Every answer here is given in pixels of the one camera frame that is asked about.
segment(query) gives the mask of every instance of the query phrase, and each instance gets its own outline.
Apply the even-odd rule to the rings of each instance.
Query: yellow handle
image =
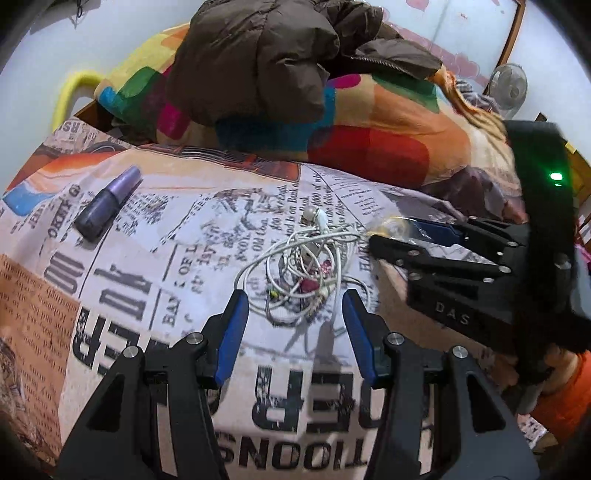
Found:
[[[51,119],[51,130],[57,130],[66,121],[70,100],[78,87],[88,85],[96,88],[103,79],[104,77],[102,75],[92,70],[85,70],[71,75],[66,80],[66,84],[61,88],[60,97],[57,100],[56,109],[53,111],[53,117]]]

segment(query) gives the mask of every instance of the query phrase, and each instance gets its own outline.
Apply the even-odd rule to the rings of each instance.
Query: metal screw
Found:
[[[139,348],[137,348],[135,345],[130,345],[125,350],[123,350],[123,356],[125,358],[134,358],[138,355],[138,353]]]
[[[199,345],[201,342],[203,342],[203,335],[201,333],[193,332],[187,335],[187,343],[190,343],[191,345]]]
[[[453,356],[458,358],[466,358],[468,356],[468,350],[466,350],[462,345],[456,345],[452,348]]]
[[[387,340],[392,345],[402,345],[404,343],[404,337],[397,332],[389,333]]]

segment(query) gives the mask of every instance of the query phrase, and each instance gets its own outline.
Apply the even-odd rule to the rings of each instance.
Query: tangled cable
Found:
[[[315,207],[307,207],[301,221],[311,226],[273,244],[255,261],[243,267],[236,276],[234,288],[242,288],[249,294],[248,277],[264,262],[268,284],[265,304],[255,304],[254,296],[249,294],[252,311],[265,315],[275,325],[295,326],[312,317],[336,291],[330,319],[330,324],[334,325],[343,281],[360,285],[365,290],[366,304],[371,302],[368,286],[346,275],[355,246],[364,234],[352,223],[329,225],[326,213]],[[278,259],[278,275],[274,277],[271,263],[277,255],[281,256]],[[275,317],[277,309],[293,300],[300,301],[299,311]]]

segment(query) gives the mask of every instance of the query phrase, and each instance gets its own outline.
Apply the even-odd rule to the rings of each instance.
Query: colorful blanket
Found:
[[[424,190],[450,200],[466,215],[525,218],[500,122],[462,105],[453,74],[445,69],[434,83],[397,73],[332,79],[324,90],[324,118],[313,124],[236,117],[205,127],[164,96],[188,28],[165,30],[135,50],[98,86],[99,103],[158,143],[321,164]]]

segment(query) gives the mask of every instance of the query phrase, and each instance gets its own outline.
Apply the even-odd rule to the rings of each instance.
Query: brown jacket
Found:
[[[264,115],[324,114],[329,76],[394,69],[427,78],[441,61],[350,0],[210,0],[191,20],[168,77],[168,100],[202,125]]]

